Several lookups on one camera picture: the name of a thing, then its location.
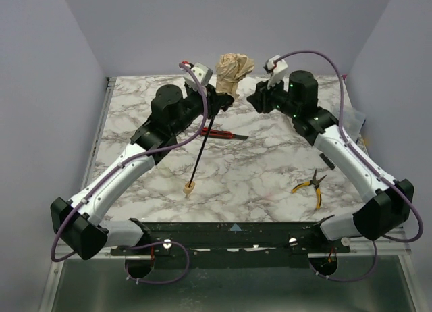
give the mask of bolt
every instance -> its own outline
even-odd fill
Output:
[[[298,244],[297,239],[296,238],[290,238],[288,241],[288,244],[290,246],[296,246]]]
[[[340,242],[342,243],[342,246],[350,246],[350,239],[343,237],[342,239],[340,239]]]

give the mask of marble table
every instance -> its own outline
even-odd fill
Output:
[[[317,76],[319,105],[339,104],[335,76]],[[151,172],[140,177],[108,211],[105,219],[135,217],[142,221],[174,222],[290,222],[317,221],[361,207],[351,182],[336,168],[331,171],[320,152],[298,136],[289,119],[279,112],[257,114],[246,101],[255,84],[265,77],[247,77],[238,89],[239,100],[221,112],[213,128],[249,135],[245,141],[209,139],[195,175],[196,187],[189,198],[183,186],[189,180],[203,138],[173,150]],[[131,135],[151,113],[150,103],[164,84],[183,88],[181,76],[118,78],[96,157],[96,178],[117,158]],[[347,97],[346,105],[350,106]],[[184,140],[198,128],[201,117],[178,136]],[[302,188],[315,168],[322,181],[322,208],[315,210],[314,189]]]

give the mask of glass panel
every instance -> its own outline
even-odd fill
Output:
[[[335,276],[359,276],[371,257],[344,257]],[[152,279],[180,271],[154,271]],[[380,257],[375,275],[339,284],[309,269],[192,269],[171,285],[126,281],[122,259],[69,260],[65,263],[53,311],[414,311],[399,259]]]

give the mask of pliers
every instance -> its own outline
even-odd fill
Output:
[[[302,184],[297,185],[296,187],[294,187],[291,190],[291,193],[294,194],[297,190],[299,190],[302,187],[313,186],[315,188],[315,192],[317,193],[317,197],[318,197],[316,209],[320,209],[321,208],[321,190],[319,189],[319,183],[322,182],[326,176],[327,175],[324,175],[322,178],[319,178],[317,180],[317,170],[315,169],[315,172],[313,173],[312,180],[309,180],[308,182],[303,182]]]

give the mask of lavender wall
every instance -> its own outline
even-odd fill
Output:
[[[391,0],[347,79],[351,100],[366,113],[371,157],[415,186],[425,233],[413,262],[432,307],[432,0]],[[418,230],[413,216],[408,235]]]
[[[75,193],[105,75],[64,0],[0,0],[0,310],[37,311],[49,204]]]
[[[110,76],[177,74],[183,59],[216,64],[246,53],[266,59],[299,49],[328,54],[347,73],[389,0],[66,0]],[[332,74],[313,55],[290,68]]]

